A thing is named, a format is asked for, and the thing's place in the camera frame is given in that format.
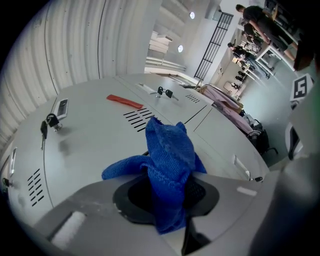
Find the floor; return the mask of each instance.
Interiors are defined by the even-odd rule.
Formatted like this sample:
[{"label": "floor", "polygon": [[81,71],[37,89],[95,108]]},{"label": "floor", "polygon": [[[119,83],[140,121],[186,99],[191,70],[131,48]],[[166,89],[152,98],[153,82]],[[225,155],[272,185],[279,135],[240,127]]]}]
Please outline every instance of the floor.
[{"label": "floor", "polygon": [[269,151],[263,155],[269,167],[288,156],[285,129],[292,112],[289,101],[292,81],[305,73],[316,79],[314,63],[299,72],[293,72],[283,61],[274,58],[273,66],[275,75],[269,79],[248,78],[240,100],[245,112],[262,123],[268,134],[270,147],[275,147],[279,152],[276,155],[274,151]]}]

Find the chair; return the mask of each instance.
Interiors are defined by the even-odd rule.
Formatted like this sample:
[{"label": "chair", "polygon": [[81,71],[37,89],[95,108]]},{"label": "chair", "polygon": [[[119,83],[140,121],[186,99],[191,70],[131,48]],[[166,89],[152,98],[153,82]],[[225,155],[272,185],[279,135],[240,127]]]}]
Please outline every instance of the chair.
[{"label": "chair", "polygon": [[274,150],[274,152],[278,155],[278,150],[275,147],[270,147],[269,145],[269,137],[266,130],[263,129],[262,124],[257,119],[255,120],[258,122],[258,124],[255,126],[253,124],[251,125],[254,131],[250,132],[247,135],[247,138],[254,145],[261,156],[270,150]]}]

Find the blue towel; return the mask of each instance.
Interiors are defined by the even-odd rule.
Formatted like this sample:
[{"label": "blue towel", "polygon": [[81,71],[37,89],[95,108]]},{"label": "blue towel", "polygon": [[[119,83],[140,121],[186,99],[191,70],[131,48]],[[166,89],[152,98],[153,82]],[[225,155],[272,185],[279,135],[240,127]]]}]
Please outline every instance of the blue towel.
[{"label": "blue towel", "polygon": [[145,137],[150,156],[136,155],[118,161],[102,172],[102,179],[139,174],[147,167],[156,229],[166,234],[186,226],[183,202],[190,173],[207,172],[183,123],[164,125],[152,117]]}]

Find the person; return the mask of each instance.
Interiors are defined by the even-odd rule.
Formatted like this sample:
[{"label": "person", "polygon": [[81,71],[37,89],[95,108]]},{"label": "person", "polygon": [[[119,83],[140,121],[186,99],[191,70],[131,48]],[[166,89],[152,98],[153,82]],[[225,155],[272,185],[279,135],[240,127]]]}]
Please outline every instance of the person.
[{"label": "person", "polygon": [[271,19],[271,15],[268,12],[259,6],[245,8],[241,4],[237,4],[235,9],[243,14],[243,18],[253,26],[267,44],[270,44],[271,40],[292,61],[295,60],[293,54],[288,50],[288,45],[292,45],[296,50],[298,50],[298,45]]},{"label": "person", "polygon": [[250,52],[245,51],[241,46],[235,46],[233,43],[228,43],[228,47],[232,50],[233,56],[238,59],[238,61],[246,61],[252,66],[255,70],[257,70],[262,76],[266,79],[270,78],[270,74],[262,69],[257,63],[256,58]]},{"label": "person", "polygon": [[254,43],[256,46],[261,47],[261,45],[262,45],[262,42],[260,41],[261,39],[256,36],[252,25],[250,23],[247,23],[247,24],[243,25],[243,29],[244,29],[244,33],[246,34],[245,38],[249,42]]}]

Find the black metal gate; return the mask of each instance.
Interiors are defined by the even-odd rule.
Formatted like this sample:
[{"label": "black metal gate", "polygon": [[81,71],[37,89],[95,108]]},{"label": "black metal gate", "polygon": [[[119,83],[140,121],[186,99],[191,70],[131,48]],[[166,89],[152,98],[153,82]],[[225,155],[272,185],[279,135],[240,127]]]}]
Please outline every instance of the black metal gate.
[{"label": "black metal gate", "polygon": [[226,32],[229,28],[233,15],[222,12],[218,24],[213,32],[208,47],[203,55],[201,63],[195,72],[194,77],[203,80],[221,46]]}]

